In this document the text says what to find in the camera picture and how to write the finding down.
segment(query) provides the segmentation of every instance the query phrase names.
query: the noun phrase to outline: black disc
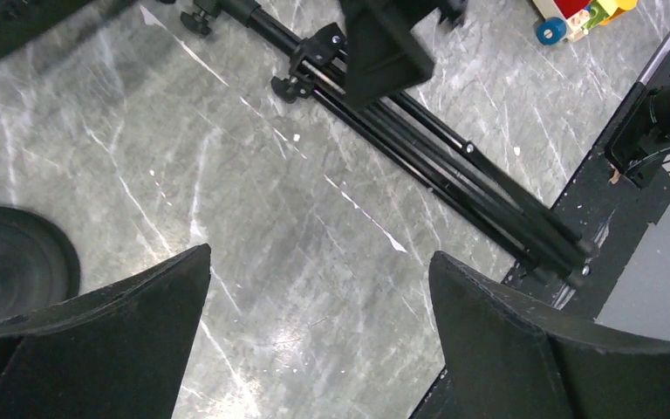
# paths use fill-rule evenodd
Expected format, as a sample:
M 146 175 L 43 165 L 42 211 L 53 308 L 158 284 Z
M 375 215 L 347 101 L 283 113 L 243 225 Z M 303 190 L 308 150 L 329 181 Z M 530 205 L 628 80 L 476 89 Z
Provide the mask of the black disc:
M 78 255 L 57 226 L 0 207 L 0 320 L 75 297 L 79 285 Z

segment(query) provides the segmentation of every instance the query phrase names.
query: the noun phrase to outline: black tripod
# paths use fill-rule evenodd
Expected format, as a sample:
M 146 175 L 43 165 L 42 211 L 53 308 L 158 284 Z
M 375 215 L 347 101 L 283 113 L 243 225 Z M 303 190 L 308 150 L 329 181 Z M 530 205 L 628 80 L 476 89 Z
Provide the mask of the black tripod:
M 197 12 L 181 16 L 190 30 L 208 34 L 207 19 L 224 11 L 289 56 L 288 77 L 271 80 L 282 100 L 314 97 L 502 246 L 527 272 L 543 281 L 561 278 L 575 287 L 583 284 L 597 246 L 564 225 L 474 144 L 403 92 L 358 110 L 346 103 L 349 49 L 337 25 L 301 39 L 254 0 L 196 0 L 195 5 Z M 411 120 L 397 114 L 394 106 Z

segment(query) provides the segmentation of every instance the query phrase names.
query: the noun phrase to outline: blue wheel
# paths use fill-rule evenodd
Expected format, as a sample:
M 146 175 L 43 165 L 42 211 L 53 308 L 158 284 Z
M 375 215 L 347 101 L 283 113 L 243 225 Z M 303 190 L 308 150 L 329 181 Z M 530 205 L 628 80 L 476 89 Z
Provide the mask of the blue wheel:
M 543 22 L 536 30 L 536 37 L 543 45 L 554 45 L 566 36 L 566 22 L 552 17 Z

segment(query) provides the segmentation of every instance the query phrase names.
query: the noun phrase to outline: toy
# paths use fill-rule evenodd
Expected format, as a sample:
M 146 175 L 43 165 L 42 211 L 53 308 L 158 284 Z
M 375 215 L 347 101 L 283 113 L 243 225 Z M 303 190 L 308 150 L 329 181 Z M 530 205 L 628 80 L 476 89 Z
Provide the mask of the toy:
M 533 0 L 543 15 L 536 29 L 538 41 L 555 45 L 563 39 L 571 42 L 583 38 L 589 31 L 635 8 L 638 0 Z

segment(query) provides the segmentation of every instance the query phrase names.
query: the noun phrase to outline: marble floor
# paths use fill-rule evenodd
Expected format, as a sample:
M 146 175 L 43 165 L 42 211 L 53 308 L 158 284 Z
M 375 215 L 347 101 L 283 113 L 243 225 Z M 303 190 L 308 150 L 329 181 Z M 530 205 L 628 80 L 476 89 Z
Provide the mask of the marble floor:
M 75 243 L 82 292 L 192 244 L 212 284 L 174 417 L 407 417 L 443 365 L 427 262 L 499 279 L 509 258 L 314 101 L 286 105 L 285 59 L 190 2 L 99 0 L 0 63 L 0 203 Z M 307 35 L 335 0 L 266 1 Z M 472 2 L 417 32 L 437 58 L 411 93 L 552 203 L 670 25 L 642 0 L 574 45 L 542 47 L 527 1 Z

